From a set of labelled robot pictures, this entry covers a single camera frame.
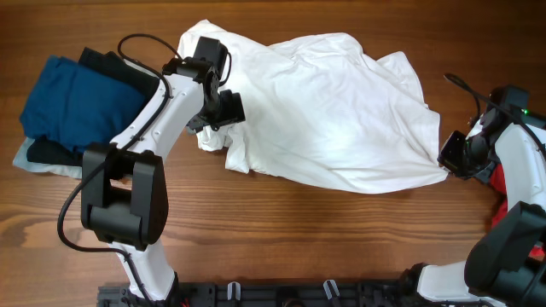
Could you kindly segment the red t-shirt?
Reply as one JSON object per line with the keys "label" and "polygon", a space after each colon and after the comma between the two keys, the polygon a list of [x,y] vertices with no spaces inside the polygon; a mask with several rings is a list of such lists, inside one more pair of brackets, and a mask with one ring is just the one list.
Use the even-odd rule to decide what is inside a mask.
{"label": "red t-shirt", "polygon": [[[491,218],[491,227],[494,228],[508,213],[507,188],[502,165],[499,164],[496,166],[491,174],[489,184],[500,195],[500,205],[495,209]],[[537,260],[543,260],[545,257],[545,249],[543,247],[534,246],[530,252],[530,256]]]}

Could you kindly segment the white t-shirt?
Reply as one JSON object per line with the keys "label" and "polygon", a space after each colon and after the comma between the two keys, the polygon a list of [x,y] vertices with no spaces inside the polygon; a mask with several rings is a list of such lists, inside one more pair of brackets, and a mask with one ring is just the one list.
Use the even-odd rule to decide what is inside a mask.
{"label": "white t-shirt", "polygon": [[229,90],[245,120],[197,136],[201,150],[225,149],[228,170],[361,194],[419,188],[446,177],[439,166],[439,114],[402,52],[373,59],[351,35],[310,35],[270,46],[202,20],[181,37],[232,54]]}

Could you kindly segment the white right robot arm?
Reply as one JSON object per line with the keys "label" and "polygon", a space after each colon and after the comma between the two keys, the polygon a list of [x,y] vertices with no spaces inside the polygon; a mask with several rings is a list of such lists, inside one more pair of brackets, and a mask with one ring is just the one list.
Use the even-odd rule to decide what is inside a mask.
{"label": "white right robot arm", "polygon": [[417,264],[398,282],[404,306],[543,306],[545,261],[545,118],[527,109],[527,91],[493,90],[471,136],[454,131],[438,161],[453,175],[492,183],[502,170],[507,211],[464,261]]}

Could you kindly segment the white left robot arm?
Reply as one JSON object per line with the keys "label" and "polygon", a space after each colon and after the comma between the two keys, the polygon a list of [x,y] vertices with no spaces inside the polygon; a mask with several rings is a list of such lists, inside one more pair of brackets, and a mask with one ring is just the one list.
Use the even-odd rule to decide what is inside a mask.
{"label": "white left robot arm", "polygon": [[241,96],[224,89],[231,55],[173,58],[136,119],[109,145],[84,153],[81,222],[118,255],[129,278],[126,306],[183,306],[176,271],[160,237],[169,211],[164,162],[184,130],[244,121]]}

